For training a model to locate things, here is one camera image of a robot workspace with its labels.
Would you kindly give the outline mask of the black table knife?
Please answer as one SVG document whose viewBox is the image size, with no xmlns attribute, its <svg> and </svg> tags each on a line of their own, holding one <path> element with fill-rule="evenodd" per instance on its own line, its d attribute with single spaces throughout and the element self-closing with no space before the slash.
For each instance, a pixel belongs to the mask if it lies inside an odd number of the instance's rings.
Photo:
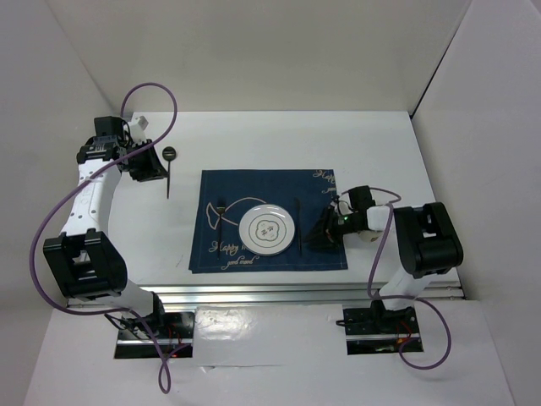
<svg viewBox="0 0 541 406">
<path fill-rule="evenodd" d="M 296 230 L 297 230 L 297 245 L 299 256 L 303 256 L 303 235 L 302 235 L 302 206 L 298 197 L 294 198 L 296 208 Z"/>
</svg>

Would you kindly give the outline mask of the white round plate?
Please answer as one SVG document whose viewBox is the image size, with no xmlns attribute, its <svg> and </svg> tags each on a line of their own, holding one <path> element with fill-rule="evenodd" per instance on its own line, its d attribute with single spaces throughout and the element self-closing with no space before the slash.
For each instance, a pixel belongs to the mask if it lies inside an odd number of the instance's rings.
<svg viewBox="0 0 541 406">
<path fill-rule="evenodd" d="M 292 216 L 284 208 L 262 204 L 248 210 L 238 224 L 243 246 L 256 255 L 273 256 L 285 251 L 296 232 Z"/>
</svg>

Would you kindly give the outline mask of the black fork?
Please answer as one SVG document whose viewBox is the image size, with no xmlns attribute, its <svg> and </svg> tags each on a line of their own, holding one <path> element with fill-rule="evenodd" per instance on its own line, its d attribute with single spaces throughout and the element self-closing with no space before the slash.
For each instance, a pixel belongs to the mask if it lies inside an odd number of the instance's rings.
<svg viewBox="0 0 541 406">
<path fill-rule="evenodd" d="M 218 233 L 218 236 L 217 236 L 217 246 L 216 246 L 216 258 L 217 259 L 220 259 L 221 258 L 221 242 L 222 242 L 222 224 L 223 224 L 223 221 L 222 221 L 222 218 L 223 218 L 223 215 L 226 211 L 226 201 L 223 197 L 220 197 L 218 199 L 218 202 L 217 202 L 217 206 L 216 206 L 216 212 L 218 213 L 218 223 L 216 225 L 216 230 L 217 230 L 217 233 Z"/>
</svg>

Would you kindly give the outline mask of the navy fish placemat cloth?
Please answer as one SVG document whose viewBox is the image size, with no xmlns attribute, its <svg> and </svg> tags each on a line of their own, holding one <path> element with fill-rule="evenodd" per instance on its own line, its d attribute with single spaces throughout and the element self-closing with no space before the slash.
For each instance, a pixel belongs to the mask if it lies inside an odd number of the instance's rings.
<svg viewBox="0 0 541 406">
<path fill-rule="evenodd" d="M 296 226 L 294 198 L 302 206 L 302 235 L 310 231 L 322 211 L 336 196 L 331 169 L 289 170 L 204 170 L 194 226 L 189 270 L 194 274 L 218 272 L 322 272 L 347 269 L 342 247 L 313 250 L 303 242 L 303 256 L 297 245 L 297 230 L 291 245 L 279 255 L 262 256 L 242 244 L 238 224 L 255 206 L 276 204 L 289 212 Z M 226 201 L 222 221 L 221 258 L 216 258 L 218 199 Z"/>
</svg>

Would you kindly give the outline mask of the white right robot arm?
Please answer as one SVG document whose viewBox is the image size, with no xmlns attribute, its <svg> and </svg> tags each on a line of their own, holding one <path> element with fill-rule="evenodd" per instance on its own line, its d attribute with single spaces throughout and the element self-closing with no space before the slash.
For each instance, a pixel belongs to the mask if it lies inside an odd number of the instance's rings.
<svg viewBox="0 0 541 406">
<path fill-rule="evenodd" d="M 342 211 L 339 196 L 333 198 L 304 239 L 313 250 L 338 248 L 348 234 L 380 242 L 367 283 L 371 299 L 368 314 L 346 316 L 337 324 L 358 332 L 402 332 L 413 315 L 413 301 L 429 285 L 429 279 L 462 264 L 462 244 L 441 202 L 395 208 L 400 195 L 367 185 L 346 194 L 348 211 Z M 375 273 L 391 231 L 396 234 L 400 266 L 389 282 L 375 290 Z"/>
</svg>

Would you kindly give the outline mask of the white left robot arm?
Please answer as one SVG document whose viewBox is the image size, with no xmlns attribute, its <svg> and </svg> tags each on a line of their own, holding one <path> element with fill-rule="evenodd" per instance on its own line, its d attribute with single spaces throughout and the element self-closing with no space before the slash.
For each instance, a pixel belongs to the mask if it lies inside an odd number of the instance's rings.
<svg viewBox="0 0 541 406">
<path fill-rule="evenodd" d="M 145 136 L 145 117 L 125 121 L 106 116 L 95 118 L 94 125 L 95 136 L 76 156 L 82 189 L 59 236 L 45 240 L 43 254 L 65 298 L 133 309 L 138 320 L 126 314 L 120 327 L 159 337 L 167 329 L 163 304 L 156 294 L 129 280 L 126 263 L 107 230 L 123 173 L 144 182 L 166 178 L 167 171 Z"/>
</svg>

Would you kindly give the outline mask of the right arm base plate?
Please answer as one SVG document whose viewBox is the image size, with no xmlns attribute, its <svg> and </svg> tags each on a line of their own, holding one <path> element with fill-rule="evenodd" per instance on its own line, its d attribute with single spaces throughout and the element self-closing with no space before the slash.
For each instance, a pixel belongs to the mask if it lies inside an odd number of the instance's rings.
<svg viewBox="0 0 541 406">
<path fill-rule="evenodd" d="M 403 344 L 404 353 L 424 351 L 413 307 L 387 311 L 373 303 L 369 308 L 349 308 L 342 313 L 336 325 L 344 328 L 348 355 L 396 354 Z"/>
</svg>

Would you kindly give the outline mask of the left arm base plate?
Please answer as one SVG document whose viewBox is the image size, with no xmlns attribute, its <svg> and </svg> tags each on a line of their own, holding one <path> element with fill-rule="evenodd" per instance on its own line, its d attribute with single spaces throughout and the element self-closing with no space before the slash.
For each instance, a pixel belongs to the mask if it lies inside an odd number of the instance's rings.
<svg viewBox="0 0 541 406">
<path fill-rule="evenodd" d="M 136 320 L 109 316 L 117 328 L 115 359 L 157 359 L 154 343 L 143 326 Z M 193 311 L 167 312 L 164 325 L 156 327 L 149 323 L 164 355 L 173 358 L 193 356 L 195 314 Z"/>
</svg>

